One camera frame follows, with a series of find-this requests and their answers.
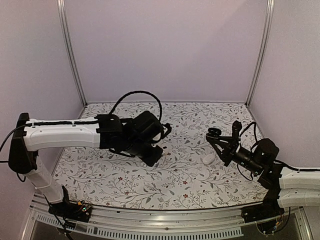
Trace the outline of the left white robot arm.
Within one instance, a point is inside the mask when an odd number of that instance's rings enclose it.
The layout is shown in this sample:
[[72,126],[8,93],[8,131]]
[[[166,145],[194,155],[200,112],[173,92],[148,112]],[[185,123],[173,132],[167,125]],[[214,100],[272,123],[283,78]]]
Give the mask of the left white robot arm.
[[152,167],[162,156],[157,144],[171,131],[169,125],[149,111],[135,118],[119,118],[114,114],[74,120],[30,119],[22,113],[7,136],[10,139],[9,168],[28,178],[55,209],[63,216],[74,213],[68,193],[58,184],[38,159],[39,150],[66,147],[85,147],[139,158]]

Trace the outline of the black earbud charging case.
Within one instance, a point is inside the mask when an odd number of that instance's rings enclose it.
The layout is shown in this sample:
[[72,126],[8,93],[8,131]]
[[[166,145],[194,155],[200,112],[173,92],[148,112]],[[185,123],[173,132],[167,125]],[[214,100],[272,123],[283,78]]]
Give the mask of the black earbud charging case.
[[219,128],[210,127],[208,128],[208,132],[206,133],[206,136],[211,138],[219,138],[221,134],[222,134],[222,131]]

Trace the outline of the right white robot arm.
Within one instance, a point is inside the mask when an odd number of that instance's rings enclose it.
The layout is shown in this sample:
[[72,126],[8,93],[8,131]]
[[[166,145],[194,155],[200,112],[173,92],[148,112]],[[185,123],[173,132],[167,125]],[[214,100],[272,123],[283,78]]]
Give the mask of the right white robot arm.
[[279,148],[269,138],[257,140],[251,149],[241,145],[246,131],[241,122],[234,121],[230,136],[223,136],[220,129],[210,127],[206,140],[215,150],[224,166],[234,162],[248,170],[265,189],[258,213],[269,218],[279,208],[311,207],[320,204],[320,170],[293,167],[277,159]]

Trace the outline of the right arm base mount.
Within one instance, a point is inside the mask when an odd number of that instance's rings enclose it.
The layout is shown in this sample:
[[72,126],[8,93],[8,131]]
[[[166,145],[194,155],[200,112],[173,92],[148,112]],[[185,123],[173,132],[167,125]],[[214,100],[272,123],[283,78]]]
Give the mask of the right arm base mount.
[[241,209],[241,217],[245,223],[273,218],[285,213],[278,204],[279,189],[270,189],[264,196],[262,203],[246,206]]

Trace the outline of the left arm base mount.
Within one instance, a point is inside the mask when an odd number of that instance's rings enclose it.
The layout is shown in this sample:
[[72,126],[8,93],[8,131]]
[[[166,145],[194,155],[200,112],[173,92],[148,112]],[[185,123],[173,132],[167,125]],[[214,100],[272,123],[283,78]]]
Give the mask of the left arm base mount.
[[48,212],[52,215],[88,223],[92,213],[92,204],[84,200],[71,202],[67,189],[62,186],[62,202],[50,203]]

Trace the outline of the white oval case lid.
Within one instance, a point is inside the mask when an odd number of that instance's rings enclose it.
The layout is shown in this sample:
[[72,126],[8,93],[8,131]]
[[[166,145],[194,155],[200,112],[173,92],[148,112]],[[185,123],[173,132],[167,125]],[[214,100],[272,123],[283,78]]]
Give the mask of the white oval case lid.
[[203,159],[202,162],[205,165],[211,164],[215,160],[215,155],[214,154],[208,154],[206,155]]

